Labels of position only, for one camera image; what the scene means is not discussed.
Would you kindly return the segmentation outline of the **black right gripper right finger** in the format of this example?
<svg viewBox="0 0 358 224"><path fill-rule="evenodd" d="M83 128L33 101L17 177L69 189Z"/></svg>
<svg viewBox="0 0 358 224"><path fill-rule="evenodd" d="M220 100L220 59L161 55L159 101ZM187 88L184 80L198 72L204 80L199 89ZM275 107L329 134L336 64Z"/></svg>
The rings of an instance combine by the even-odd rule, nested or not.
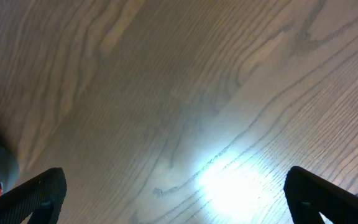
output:
<svg viewBox="0 0 358 224"><path fill-rule="evenodd" d="M283 189L294 223L358 223L358 197L302 167L288 171Z"/></svg>

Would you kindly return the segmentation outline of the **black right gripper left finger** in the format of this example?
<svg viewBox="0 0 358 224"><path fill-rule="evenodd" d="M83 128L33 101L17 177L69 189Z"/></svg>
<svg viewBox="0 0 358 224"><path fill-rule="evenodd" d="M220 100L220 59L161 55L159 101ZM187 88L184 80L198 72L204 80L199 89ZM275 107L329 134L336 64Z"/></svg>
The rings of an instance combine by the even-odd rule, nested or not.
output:
<svg viewBox="0 0 358 224"><path fill-rule="evenodd" d="M48 169L0 196L0 223L56 223L66 193L63 169Z"/></svg>

